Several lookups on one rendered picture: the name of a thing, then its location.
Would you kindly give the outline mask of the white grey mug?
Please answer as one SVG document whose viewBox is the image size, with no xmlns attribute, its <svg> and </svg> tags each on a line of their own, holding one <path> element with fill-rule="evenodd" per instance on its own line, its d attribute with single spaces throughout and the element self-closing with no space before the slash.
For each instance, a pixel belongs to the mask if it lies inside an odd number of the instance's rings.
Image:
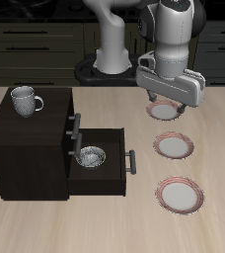
<svg viewBox="0 0 225 253">
<path fill-rule="evenodd" d="M 11 91 L 11 99 L 16 112 L 23 118 L 31 117 L 35 112 L 43 109 L 43 99 L 35 95 L 35 90 L 29 86 L 17 87 Z M 36 108 L 36 100 L 40 100 L 42 106 Z"/>
</svg>

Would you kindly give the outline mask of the dark wooden cabinet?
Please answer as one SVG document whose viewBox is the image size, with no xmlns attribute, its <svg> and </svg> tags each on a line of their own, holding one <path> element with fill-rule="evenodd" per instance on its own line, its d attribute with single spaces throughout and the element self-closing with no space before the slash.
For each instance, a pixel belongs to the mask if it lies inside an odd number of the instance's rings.
<svg viewBox="0 0 225 253">
<path fill-rule="evenodd" d="M 66 201 L 75 150 L 70 88 L 37 88 L 43 109 L 15 111 L 11 93 L 0 104 L 0 197 L 4 201 Z"/>
</svg>

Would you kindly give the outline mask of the flat black base plate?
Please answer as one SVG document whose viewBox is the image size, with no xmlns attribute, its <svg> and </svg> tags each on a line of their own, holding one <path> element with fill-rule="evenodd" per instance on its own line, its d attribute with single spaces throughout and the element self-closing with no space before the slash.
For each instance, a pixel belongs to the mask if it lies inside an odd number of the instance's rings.
<svg viewBox="0 0 225 253">
<path fill-rule="evenodd" d="M 94 67 L 97 56 L 88 53 L 75 66 L 74 75 L 83 87 L 134 87 L 139 54 L 131 53 L 129 60 L 132 66 L 119 74 L 106 74 Z"/>
</svg>

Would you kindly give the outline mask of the grey speckled bowl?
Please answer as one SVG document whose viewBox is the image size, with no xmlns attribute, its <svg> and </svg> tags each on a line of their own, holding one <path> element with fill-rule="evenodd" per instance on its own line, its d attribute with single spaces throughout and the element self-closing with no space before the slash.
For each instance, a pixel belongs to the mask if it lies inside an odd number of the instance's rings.
<svg viewBox="0 0 225 253">
<path fill-rule="evenodd" d="M 106 161 L 106 153 L 97 146 L 86 146 L 80 150 L 77 163 L 86 170 L 96 170 Z"/>
</svg>

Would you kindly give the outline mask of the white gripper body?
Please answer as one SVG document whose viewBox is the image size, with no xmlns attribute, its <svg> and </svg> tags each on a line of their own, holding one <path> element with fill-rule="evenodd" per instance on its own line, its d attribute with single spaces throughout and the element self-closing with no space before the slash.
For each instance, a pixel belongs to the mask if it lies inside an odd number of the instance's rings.
<svg viewBox="0 0 225 253">
<path fill-rule="evenodd" d="M 181 76 L 159 77 L 149 60 L 141 60 L 136 69 L 136 83 L 150 90 L 190 107 L 198 107 L 204 97 L 205 78 L 198 72 L 185 69 Z"/>
</svg>

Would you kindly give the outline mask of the red rimmed white plate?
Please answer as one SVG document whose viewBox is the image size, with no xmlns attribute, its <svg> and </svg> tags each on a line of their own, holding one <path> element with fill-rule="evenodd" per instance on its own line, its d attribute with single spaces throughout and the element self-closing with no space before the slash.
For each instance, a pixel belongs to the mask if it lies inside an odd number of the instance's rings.
<svg viewBox="0 0 225 253">
<path fill-rule="evenodd" d="M 157 135 L 153 147 L 158 154 L 168 159 L 185 159 L 194 151 L 193 142 L 186 135 L 174 131 Z"/>
<path fill-rule="evenodd" d="M 168 100 L 159 100 L 151 103 L 147 108 L 147 114 L 159 121 L 173 121 L 181 114 L 177 112 L 178 105 Z"/>
<path fill-rule="evenodd" d="M 204 204 L 204 193 L 195 181 L 181 176 L 168 177 L 159 182 L 155 191 L 159 205 L 167 211 L 188 215 Z"/>
</svg>

